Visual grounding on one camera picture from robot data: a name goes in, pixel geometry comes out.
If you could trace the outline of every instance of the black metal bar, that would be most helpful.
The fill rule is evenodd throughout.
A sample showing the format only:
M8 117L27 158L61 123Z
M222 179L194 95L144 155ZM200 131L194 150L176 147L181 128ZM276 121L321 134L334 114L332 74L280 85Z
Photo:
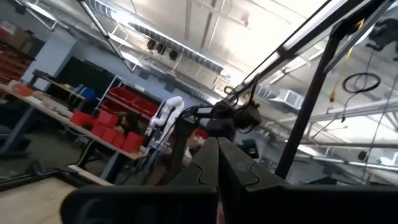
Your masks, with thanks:
M336 53L340 40L341 39L335 38L332 34L328 41L328 44L326 45L325 52L322 55L319 66L311 82L310 88L308 89L307 95L305 96L302 109L298 113L297 121L294 124L293 130L290 133L289 140L287 141L282 156L280 157L278 167L275 170L275 175L278 175L280 178L285 179L287 177L287 174L289 173L289 169L292 166L294 157L297 152L297 147L299 146L300 141L303 137L305 127L307 126L307 123L312 114L312 110L315 106L315 103L317 102L323 82L326 78L326 73L323 72L323 70Z
M300 110L297 116L297 120L292 129L292 132L290 133L289 140L287 141L285 149L282 153L278 167L275 170L275 174L278 175L279 177L284 179L287 177L287 174L289 173L289 169L294 161L297 148L303 137L305 127L307 126L307 123L311 117L313 108L315 106L315 103L317 102L322 85L325 82L325 78L327 75L327 72L325 71L326 66L329 64L331 60L333 60L333 57L335 56L340 41L345 35L348 34L350 30L352 30L352 27L355 26L362 18L372 17L372 20L374 20L377 18L374 17L373 15L377 14L378 16L381 16L378 9L383 7L384 4L383 2L380 2L380 0L371 1L367 5L363 6L360 10L355 12L353 15L351 15L349 18L343 20L342 22L333 27L325 51L319 62L318 68L315 71L311 85L307 91L307 95L304 99L302 109ZM365 23L369 24L371 22L372 22L371 20L367 20Z

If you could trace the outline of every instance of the wooden table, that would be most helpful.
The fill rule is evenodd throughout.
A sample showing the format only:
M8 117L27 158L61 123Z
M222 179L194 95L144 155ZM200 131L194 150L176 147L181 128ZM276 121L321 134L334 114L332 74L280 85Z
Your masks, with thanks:
M107 163L101 178L106 179L107 176L112 173L113 167L118 163L118 160L120 159L120 157L122 156L126 156L130 159L133 160L137 160L140 158L145 157L145 154L143 152L138 152L138 153L128 153L126 151L123 151L117 147L115 147L114 145L102 140L101 138L99 138L98 136L94 135L93 133L91 133L89 130L85 130L84 128L70 122L70 120L64 116L59 115L57 112L55 111L51 111L48 108L42 106L41 104L34 102L33 100L31 100L31 98L29 97L23 97L21 95L18 95L17 93L14 93L8 86L5 85L0 85L0 90L5 91L8 94L11 94L13 96L15 96L16 98L20 99L21 101L29 104L30 108L25 112L25 114L22 116L21 120L18 122L18 124L16 125L16 127L12 130L10 136L8 137L8 139L6 140L6 142L4 143L3 147L0 149L0 155L1 154L6 154L8 152L14 150L14 147L16 146L18 140L21 138L21 136L24 135L26 128L27 128L27 123L28 120L31 116L31 114L37 110L43 114L46 114L47 116L56 119L57 121L59 121L60 123L74 129L75 131L81 133L82 135L85 135L86 137L92 139L92 141L98 142L104 146L106 146L107 148L114 150L114 156L109 160L109 162ZM85 165L85 162L87 161L87 158L91 155L89 153L89 149L90 149L90 144L87 145L86 149L83 151L77 166L80 168L83 168Z

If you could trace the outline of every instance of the black cable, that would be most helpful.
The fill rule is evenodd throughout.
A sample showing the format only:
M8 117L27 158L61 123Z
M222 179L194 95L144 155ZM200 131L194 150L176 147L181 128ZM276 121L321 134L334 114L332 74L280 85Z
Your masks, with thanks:
M371 52L371 54L370 54L370 57L369 57L369 60L368 60L368 64L366 65L366 70L365 70L365 72L360 72L360 73L352 74L352 75L348 76L347 78L345 78L345 79L343 80L343 90L344 90L345 92L347 92L347 93L352 93L352 95L346 100L346 102L345 102L345 104L344 104L343 115L342 115L342 118L341 118L341 122L342 122L342 123L346 120L345 113L346 113L346 108L347 108L348 102L349 102L352 98L354 98L356 95L358 95L358 94L360 94L360 93L366 93L366 92L369 92L369 91L374 90L374 89L377 88L377 87L380 85L380 83L381 83L381 78L380 78L378 75L376 75L376 74L374 74L374 73L368 72L369 67L370 67L370 64L371 64L371 61L372 61L373 53L374 53L374 50L372 50L372 52ZM359 80L361 77L365 77L365 81L364 81L363 87L360 88L360 89L349 90L348 87L347 87L348 81L350 81L351 79L355 78L354 86L356 86L356 83L358 82L358 80ZM366 87L366 86L368 85L368 79L369 79L369 78L374 78L374 79L376 80L376 83L373 84L373 85L371 85L370 87Z

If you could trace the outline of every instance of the overhead duct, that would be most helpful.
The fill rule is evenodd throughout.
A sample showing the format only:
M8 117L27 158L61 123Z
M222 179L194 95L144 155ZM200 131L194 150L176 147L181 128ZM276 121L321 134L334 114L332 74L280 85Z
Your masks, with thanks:
M111 6L106 5L105 3L97 0L88 0L87 3L96 11L102 13L106 17L114 20L113 15L117 14L118 11L113 9ZM124 10L124 12L121 12L126 15L130 15L131 12ZM200 65L203 65L204 67L216 72L217 74L220 74L221 71L224 69L223 66L221 66L218 63L213 62L212 60L206 58L204 55L199 54L194 52L192 49L186 48L186 46L182 46L180 43L177 43L168 37L159 35L158 33L148 29L147 27L142 26L142 24L138 24L138 22L134 23L128 22L128 24L138 32L150 37L151 39L154 39L158 41L159 43L163 44L165 47L168 47L170 49L174 49L177 52L183 54L189 59L192 59L193 61L199 63Z
M273 86L258 85L256 93L284 113L298 113L304 101L304 97L293 90Z

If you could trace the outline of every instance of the cardboard box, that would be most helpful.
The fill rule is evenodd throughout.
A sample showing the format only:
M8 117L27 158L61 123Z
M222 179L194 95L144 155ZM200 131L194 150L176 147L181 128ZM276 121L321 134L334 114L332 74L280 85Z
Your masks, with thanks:
M30 40L30 35L8 21L0 21L0 40L20 50Z

